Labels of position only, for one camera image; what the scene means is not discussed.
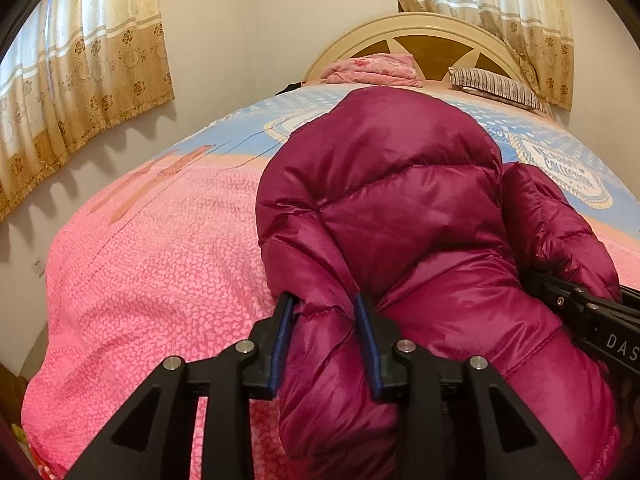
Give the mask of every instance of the down sleeping bag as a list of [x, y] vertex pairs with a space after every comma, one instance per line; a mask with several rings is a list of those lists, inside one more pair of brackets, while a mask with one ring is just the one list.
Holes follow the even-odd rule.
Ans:
[[433, 354], [487, 357], [578, 474], [606, 478], [620, 434], [611, 390], [518, 274], [547, 270], [619, 301], [616, 270], [560, 189], [503, 165], [470, 116], [405, 89], [353, 91], [273, 157], [256, 212], [272, 293], [301, 300], [280, 390], [293, 479], [393, 475], [397, 411], [367, 386], [360, 291]]

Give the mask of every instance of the metal screw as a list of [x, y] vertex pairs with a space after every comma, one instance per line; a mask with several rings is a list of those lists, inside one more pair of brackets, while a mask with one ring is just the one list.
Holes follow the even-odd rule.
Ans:
[[253, 341], [249, 341], [248, 339], [243, 339], [242, 341], [238, 341], [236, 343], [236, 352], [240, 352], [241, 354], [248, 354], [252, 352], [255, 348], [255, 343]]
[[396, 348], [405, 354], [415, 351], [415, 343], [410, 339], [401, 339], [396, 343]]
[[180, 368], [181, 364], [182, 358], [178, 357], [177, 355], [172, 355], [171, 357], [168, 357], [167, 359], [162, 361], [162, 366], [167, 370], [177, 370], [178, 368]]
[[481, 355], [474, 355], [471, 359], [469, 359], [469, 364], [476, 370], [484, 370], [488, 367], [489, 361], [487, 361]]

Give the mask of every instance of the cream headboard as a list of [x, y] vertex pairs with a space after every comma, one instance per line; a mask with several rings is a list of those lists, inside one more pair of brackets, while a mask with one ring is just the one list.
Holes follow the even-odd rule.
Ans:
[[483, 68], [529, 86], [503, 42], [475, 25], [432, 12], [401, 12], [366, 23], [325, 50], [306, 73], [339, 59], [378, 53], [410, 52], [426, 79], [441, 80], [450, 66]]

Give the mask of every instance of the blue bedspread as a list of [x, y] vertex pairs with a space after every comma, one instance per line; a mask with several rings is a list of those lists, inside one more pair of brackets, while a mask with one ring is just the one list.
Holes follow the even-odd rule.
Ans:
[[[215, 144], [212, 154], [242, 164], [271, 157], [289, 135], [303, 124], [332, 110], [348, 92], [366, 85], [311, 86], [274, 96], [211, 123], [177, 143], [173, 149], [188, 153], [203, 144]], [[491, 135], [505, 162], [521, 161], [542, 168], [581, 214], [608, 224], [640, 240], [640, 203], [613, 172], [575, 137], [536, 116], [527, 118], [514, 108], [510, 114], [487, 101], [466, 98], [460, 92], [429, 94], [470, 114]]]

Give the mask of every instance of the black bracket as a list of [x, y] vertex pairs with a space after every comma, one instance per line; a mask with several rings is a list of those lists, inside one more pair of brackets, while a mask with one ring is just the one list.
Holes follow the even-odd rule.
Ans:
[[[356, 329], [375, 398], [401, 406], [397, 480], [578, 480], [558, 444], [482, 356], [460, 363], [402, 339], [367, 296]], [[443, 405], [458, 460], [447, 464]]]
[[558, 314], [578, 348], [640, 383], [640, 292], [622, 286], [619, 304], [542, 272], [523, 273], [520, 282]]
[[203, 480], [253, 480], [249, 399], [275, 398], [289, 348], [296, 298], [217, 357], [170, 356], [111, 417], [67, 480], [189, 480], [199, 397], [207, 397]]

